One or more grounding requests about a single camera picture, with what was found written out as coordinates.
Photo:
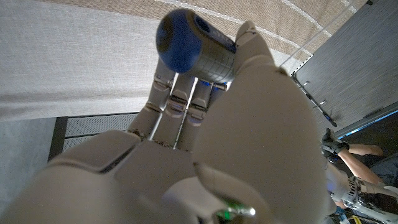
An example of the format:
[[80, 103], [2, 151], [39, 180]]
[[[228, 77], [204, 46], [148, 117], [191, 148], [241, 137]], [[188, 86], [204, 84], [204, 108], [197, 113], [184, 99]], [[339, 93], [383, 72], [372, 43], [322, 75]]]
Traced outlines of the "black gloved person hand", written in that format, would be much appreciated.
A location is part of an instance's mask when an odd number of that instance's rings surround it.
[[322, 137], [322, 148], [324, 151], [338, 155], [342, 150], [349, 150], [349, 144], [335, 137], [334, 131], [326, 128]]

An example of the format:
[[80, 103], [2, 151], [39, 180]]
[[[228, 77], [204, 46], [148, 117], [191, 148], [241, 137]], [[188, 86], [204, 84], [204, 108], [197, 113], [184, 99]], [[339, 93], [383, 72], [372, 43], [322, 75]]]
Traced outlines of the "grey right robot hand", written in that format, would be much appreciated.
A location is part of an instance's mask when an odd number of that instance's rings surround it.
[[335, 211], [312, 107], [247, 21], [234, 40], [166, 15], [149, 99], [126, 131], [59, 154], [2, 223], [320, 223]]

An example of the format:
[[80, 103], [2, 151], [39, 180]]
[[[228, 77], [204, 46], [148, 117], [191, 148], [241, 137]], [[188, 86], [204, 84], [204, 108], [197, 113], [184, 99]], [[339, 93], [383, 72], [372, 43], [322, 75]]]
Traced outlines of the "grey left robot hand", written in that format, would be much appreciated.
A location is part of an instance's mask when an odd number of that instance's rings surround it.
[[346, 206], [381, 223], [397, 223], [397, 187], [372, 184], [354, 176], [348, 182]]

